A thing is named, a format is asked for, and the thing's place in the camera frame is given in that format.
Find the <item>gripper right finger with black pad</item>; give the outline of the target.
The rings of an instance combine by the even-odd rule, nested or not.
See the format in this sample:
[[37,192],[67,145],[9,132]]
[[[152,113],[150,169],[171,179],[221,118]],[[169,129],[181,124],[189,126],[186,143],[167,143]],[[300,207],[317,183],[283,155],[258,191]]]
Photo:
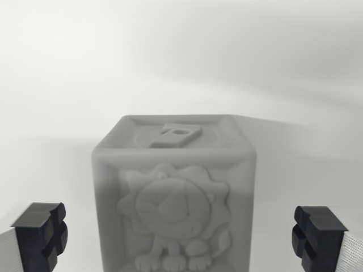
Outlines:
[[304,271],[362,271],[362,210],[297,206],[292,247]]

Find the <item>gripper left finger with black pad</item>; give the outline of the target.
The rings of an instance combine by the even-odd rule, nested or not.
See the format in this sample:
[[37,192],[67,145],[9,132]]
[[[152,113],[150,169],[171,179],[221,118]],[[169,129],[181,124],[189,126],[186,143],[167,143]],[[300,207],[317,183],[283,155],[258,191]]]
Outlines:
[[1,271],[53,271],[68,238],[65,205],[21,203],[1,214]]

